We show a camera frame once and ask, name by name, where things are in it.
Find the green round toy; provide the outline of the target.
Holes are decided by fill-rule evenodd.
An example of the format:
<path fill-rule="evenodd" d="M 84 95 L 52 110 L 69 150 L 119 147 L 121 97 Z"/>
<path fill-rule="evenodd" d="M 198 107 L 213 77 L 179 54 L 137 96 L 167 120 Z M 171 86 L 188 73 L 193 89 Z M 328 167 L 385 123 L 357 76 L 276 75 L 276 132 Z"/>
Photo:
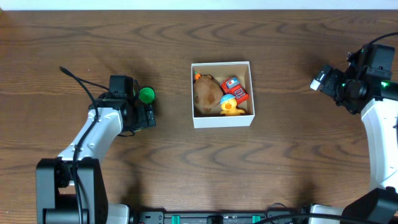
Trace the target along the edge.
<path fill-rule="evenodd" d="M 155 101 L 155 91 L 151 87 L 140 89 L 139 99 L 144 104 L 152 104 Z"/>

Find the brown plush capybara toy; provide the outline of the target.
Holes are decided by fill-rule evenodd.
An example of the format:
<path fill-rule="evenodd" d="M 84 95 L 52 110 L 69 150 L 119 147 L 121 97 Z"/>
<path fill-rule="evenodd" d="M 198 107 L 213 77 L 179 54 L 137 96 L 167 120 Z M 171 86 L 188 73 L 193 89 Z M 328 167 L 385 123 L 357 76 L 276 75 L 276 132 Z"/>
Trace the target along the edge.
<path fill-rule="evenodd" d="M 224 95 L 211 75 L 194 73 L 193 105 L 200 115 L 215 116 L 221 112 L 220 100 Z"/>

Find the yellow rubber duck toy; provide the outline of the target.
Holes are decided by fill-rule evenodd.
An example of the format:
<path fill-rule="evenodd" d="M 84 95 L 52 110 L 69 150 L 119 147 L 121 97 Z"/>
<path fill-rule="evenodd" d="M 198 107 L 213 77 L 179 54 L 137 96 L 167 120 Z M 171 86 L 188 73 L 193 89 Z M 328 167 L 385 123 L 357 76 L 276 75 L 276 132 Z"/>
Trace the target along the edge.
<path fill-rule="evenodd" d="M 237 107 L 238 102 L 236 97 L 232 94 L 225 94 L 220 99 L 221 112 L 220 115 L 225 116 L 240 116 L 246 112 Z"/>

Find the red toy fire truck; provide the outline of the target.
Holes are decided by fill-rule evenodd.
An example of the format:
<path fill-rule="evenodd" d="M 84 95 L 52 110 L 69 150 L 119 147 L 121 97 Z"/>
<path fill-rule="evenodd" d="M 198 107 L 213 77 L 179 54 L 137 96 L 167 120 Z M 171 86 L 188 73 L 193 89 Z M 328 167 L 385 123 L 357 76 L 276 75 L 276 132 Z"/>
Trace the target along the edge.
<path fill-rule="evenodd" d="M 224 80 L 220 87 L 224 94 L 232 94 L 236 97 L 237 104 L 241 104 L 249 98 L 246 90 L 236 77 L 230 77 Z"/>

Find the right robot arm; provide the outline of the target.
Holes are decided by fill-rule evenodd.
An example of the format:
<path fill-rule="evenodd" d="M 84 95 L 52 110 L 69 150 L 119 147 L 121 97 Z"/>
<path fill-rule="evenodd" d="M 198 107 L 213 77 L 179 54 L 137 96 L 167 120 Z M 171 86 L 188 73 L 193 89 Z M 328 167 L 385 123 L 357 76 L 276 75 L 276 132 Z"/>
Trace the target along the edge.
<path fill-rule="evenodd" d="M 397 218 L 397 84 L 387 65 L 357 66 L 345 72 L 325 65 L 311 89 L 360 114 L 369 147 L 370 191 L 345 208 L 313 205 L 309 223 L 395 223 Z"/>

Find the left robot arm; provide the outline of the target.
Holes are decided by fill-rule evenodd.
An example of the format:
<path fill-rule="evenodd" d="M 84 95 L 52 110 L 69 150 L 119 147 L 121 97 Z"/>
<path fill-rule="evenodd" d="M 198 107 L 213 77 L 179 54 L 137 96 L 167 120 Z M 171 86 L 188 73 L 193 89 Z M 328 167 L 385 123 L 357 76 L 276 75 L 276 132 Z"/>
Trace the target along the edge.
<path fill-rule="evenodd" d="M 97 99 L 71 144 L 57 157 L 37 164 L 37 222 L 129 223 L 130 208 L 108 201 L 101 162 L 121 133 L 155 125 L 151 104 Z"/>

